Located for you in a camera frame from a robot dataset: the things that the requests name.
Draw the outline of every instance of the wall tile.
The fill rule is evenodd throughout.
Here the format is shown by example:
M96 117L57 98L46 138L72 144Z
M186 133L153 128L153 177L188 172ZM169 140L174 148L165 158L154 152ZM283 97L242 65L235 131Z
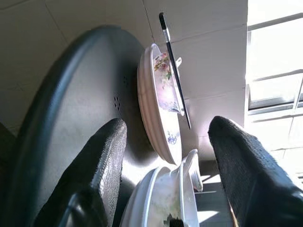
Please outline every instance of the wall tile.
M303 116L295 117L289 133L289 144L293 147L303 147Z
M25 84L21 86L21 89L24 91L24 98L29 103L29 105L33 102L34 97L40 88L41 82L32 82L29 84Z
M164 12L172 41L246 24L247 0L143 0L155 42L164 43L159 13Z
M214 149L210 143L208 136L199 137L199 160L208 161L215 160Z
M256 135L266 150L285 148L288 144L288 134L292 118L248 123L247 132Z
M104 0L46 0L46 5L68 42L105 24Z
M1 11L0 27L0 122L10 128L29 107L22 86L41 81L66 43L39 0Z
M183 134L182 131L180 133L182 142L182 157L185 157L192 149L199 148L199 137L194 133Z
M19 84L41 80L66 46L43 1L1 11L0 27L0 75Z
M142 0L107 0L106 23L120 25L133 34L144 46L153 43Z
M1 0L0 1L0 10L7 9L9 7L22 3L24 1L26 1L26 0Z
M244 89L228 92L224 95L211 98L197 98L186 101L192 124L189 130L185 117L179 117L182 135L208 136L211 120L223 116L243 126L244 124Z
M19 133L19 131L20 131L20 128L21 128L21 125L16 125L16 126L9 127L8 130L9 130L15 137L17 137L17 136L18 136L18 133Z
M294 173L303 173L303 148L285 150L283 164L288 166Z
M0 90L0 122L5 127L21 125L28 107L24 91Z
M141 0L47 0L46 4L68 42L87 30L111 24L132 33L143 46L153 43Z
M283 159L285 150L273 150L273 151L269 151L269 153L271 154L271 156L277 161L280 162Z
M246 26L173 44L186 98L220 95L245 87Z

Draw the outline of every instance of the chopsticks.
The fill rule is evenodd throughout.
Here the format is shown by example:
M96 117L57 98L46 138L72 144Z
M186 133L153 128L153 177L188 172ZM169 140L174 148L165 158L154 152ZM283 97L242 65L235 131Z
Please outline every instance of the chopsticks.
M179 93L180 93L181 100L182 100L182 104L183 104L183 107L184 107L184 113L185 113L185 116L186 116L187 124L188 124L189 129L191 129L191 124L190 124L187 108L186 108L186 105L185 105L185 102L184 102L184 97L183 97L183 93L182 93L182 89L181 89L179 73L178 73L178 69L177 69L177 66L176 66L176 61L175 61L175 58L174 58L174 54L173 54L172 48L171 48L169 30L166 26L163 12L159 14L159 20L160 20L160 24L161 24L161 27L162 27L162 30L163 30L163 33L164 33L166 46L167 46L167 50L168 50L168 53L169 53L169 58L170 58L170 61L171 61L172 69L173 69L174 74L175 74L177 86L178 86Z

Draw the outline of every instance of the stacked plates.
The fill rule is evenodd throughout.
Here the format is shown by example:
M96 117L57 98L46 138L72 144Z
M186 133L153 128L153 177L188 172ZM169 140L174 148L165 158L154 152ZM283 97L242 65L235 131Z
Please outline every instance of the stacked plates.
M195 194L189 170L196 151L180 166L151 170L136 186L124 210L121 227L168 227L170 218L198 227Z
M182 146L178 115L159 106L153 59L161 52L156 44L147 48L141 56L137 71L138 99L147 136L154 150L165 161L179 165Z

